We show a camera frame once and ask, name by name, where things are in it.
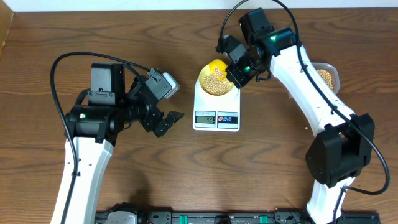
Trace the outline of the yellow measuring scoop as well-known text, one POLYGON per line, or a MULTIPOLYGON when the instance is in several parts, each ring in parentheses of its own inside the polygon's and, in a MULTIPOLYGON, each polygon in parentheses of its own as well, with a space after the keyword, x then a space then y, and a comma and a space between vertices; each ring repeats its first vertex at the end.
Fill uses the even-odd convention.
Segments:
POLYGON ((216 59, 209 64, 210 69, 210 80, 217 82, 229 82, 227 79, 227 64, 225 64, 222 60, 216 59))

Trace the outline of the white digital kitchen scale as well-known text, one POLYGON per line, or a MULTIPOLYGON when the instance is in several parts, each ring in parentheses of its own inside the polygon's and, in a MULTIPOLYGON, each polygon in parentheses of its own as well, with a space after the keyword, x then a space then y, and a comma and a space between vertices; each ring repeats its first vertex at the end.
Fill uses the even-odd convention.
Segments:
POLYGON ((235 86, 220 96, 207 93, 197 80, 192 127, 196 131, 237 132, 241 121, 241 90, 235 86))

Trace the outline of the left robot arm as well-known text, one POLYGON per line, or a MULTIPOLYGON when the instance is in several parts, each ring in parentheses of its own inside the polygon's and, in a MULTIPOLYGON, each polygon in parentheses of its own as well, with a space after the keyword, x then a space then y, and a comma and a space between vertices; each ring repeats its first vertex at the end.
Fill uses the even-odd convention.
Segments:
POLYGON ((91 66, 91 87, 83 90, 65 120, 65 165, 52 223, 94 223, 106 166, 118 133, 138 122, 163 136, 183 113, 164 114, 157 107, 179 89, 167 72, 146 75, 125 63, 91 66))

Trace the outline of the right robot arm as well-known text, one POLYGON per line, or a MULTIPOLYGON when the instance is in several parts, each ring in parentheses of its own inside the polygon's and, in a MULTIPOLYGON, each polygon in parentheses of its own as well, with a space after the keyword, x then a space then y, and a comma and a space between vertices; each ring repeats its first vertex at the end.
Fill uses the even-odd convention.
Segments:
POLYGON ((305 115, 314 135, 305 160, 314 178, 305 211, 310 223, 374 223, 364 213, 341 209, 347 191, 371 161, 374 122, 356 115, 330 89, 309 61, 297 26, 275 29, 262 9, 239 19, 244 40, 221 35, 218 51, 231 63, 226 76, 236 88, 262 73, 283 84, 305 115))

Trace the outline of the soybeans in bowl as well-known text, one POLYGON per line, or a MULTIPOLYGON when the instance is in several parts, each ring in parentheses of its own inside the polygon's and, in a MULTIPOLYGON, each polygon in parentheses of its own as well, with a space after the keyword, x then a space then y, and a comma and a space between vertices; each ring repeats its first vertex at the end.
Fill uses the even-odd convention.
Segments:
POLYGON ((231 90, 231 83, 228 80, 219 80, 214 75, 207 75, 203 79, 202 87, 207 93, 220 96, 231 90))

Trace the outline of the yellow bowl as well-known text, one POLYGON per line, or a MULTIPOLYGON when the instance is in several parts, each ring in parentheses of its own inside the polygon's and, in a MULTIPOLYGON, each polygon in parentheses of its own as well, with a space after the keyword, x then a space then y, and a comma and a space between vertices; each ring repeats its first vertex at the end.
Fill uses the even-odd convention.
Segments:
POLYGON ((200 76, 199 76, 199 84, 202 87, 202 83, 203 83, 203 79, 210 74, 210 69, 209 69, 209 65, 205 66, 202 71, 200 72, 200 76))

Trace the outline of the soybeans pile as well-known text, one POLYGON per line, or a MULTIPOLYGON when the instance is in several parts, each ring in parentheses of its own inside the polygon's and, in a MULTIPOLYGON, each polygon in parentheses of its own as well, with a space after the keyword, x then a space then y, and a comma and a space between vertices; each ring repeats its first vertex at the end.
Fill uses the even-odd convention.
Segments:
POLYGON ((333 86, 333 76, 330 72, 328 72, 327 70, 324 69, 319 69, 317 70, 317 72, 320 74, 320 76, 323 78, 324 82, 328 85, 328 87, 331 90, 334 90, 334 86, 333 86))

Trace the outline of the clear plastic container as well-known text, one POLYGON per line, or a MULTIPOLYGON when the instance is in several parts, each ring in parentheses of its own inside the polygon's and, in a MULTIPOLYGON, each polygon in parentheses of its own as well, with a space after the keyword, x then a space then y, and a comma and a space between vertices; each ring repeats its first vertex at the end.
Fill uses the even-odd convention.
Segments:
POLYGON ((314 70, 310 70, 309 68, 307 70, 319 88, 321 88, 320 79, 322 79, 330 88, 330 90, 334 94, 337 94, 340 89, 340 78, 338 76, 337 69, 329 63, 312 63, 312 67, 316 70, 316 72, 314 72, 314 70))

